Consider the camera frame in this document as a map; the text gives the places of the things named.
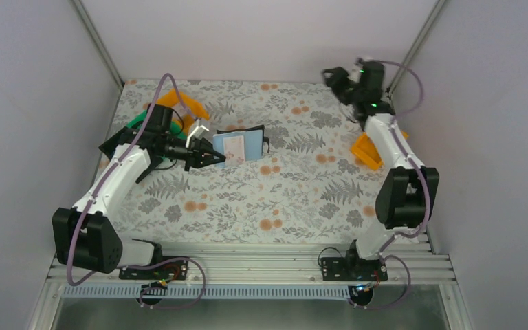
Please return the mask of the white floral credit card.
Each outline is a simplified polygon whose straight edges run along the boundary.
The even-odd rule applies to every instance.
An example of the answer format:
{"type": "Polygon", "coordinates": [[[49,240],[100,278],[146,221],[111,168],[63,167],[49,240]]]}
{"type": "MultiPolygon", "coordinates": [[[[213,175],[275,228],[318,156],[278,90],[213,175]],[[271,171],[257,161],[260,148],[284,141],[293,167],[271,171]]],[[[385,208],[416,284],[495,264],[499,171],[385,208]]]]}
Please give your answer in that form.
{"type": "Polygon", "coordinates": [[[223,138],[223,150],[226,157],[225,166],[238,166],[245,161],[244,137],[234,136],[223,138]]]}

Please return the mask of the black card holder wallet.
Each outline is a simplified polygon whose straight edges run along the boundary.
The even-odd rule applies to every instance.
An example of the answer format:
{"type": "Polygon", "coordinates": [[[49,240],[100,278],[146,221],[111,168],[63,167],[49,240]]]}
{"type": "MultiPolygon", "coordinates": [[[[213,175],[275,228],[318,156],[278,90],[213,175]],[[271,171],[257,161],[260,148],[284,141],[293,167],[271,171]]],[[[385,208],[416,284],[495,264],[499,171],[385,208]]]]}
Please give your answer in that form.
{"type": "Polygon", "coordinates": [[[217,130],[212,137],[212,144],[215,151],[225,156],[225,161],[217,164],[220,168],[260,160],[264,155],[264,146],[270,151],[270,139],[265,135],[264,125],[229,131],[217,130]]]}

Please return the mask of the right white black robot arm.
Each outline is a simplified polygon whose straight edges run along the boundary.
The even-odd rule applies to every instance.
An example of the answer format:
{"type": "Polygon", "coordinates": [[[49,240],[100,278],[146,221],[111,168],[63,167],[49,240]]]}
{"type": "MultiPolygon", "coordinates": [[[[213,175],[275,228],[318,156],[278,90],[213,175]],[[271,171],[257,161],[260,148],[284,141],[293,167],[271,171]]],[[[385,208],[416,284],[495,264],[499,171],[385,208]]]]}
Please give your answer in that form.
{"type": "Polygon", "coordinates": [[[358,59],[358,79],[343,67],[324,69],[322,76],[338,101],[353,108],[353,117],[377,149],[388,173],[375,200],[379,225],[368,237],[356,239],[345,261],[355,267],[384,260],[384,250],[398,238],[413,239],[427,226],[437,192],[439,173],[412,151],[398,125],[399,115],[383,99],[387,60],[358,59]]]}

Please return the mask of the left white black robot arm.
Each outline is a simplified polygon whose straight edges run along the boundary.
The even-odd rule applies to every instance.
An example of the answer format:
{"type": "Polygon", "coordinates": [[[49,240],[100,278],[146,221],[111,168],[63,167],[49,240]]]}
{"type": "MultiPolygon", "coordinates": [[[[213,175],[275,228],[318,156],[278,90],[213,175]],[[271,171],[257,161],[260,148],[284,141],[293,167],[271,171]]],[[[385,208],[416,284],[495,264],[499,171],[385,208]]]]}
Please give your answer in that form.
{"type": "Polygon", "coordinates": [[[117,268],[144,269],[158,259],[158,245],[122,238],[111,220],[132,187],[164,160],[181,161],[184,170],[222,163],[225,156],[201,135],[208,131],[200,120],[186,139],[171,132],[174,110],[156,105],[143,120],[126,126],[101,145],[109,165],[93,186],[71,208],[59,208],[52,217],[56,257],[66,266],[111,273],[117,268]]]}

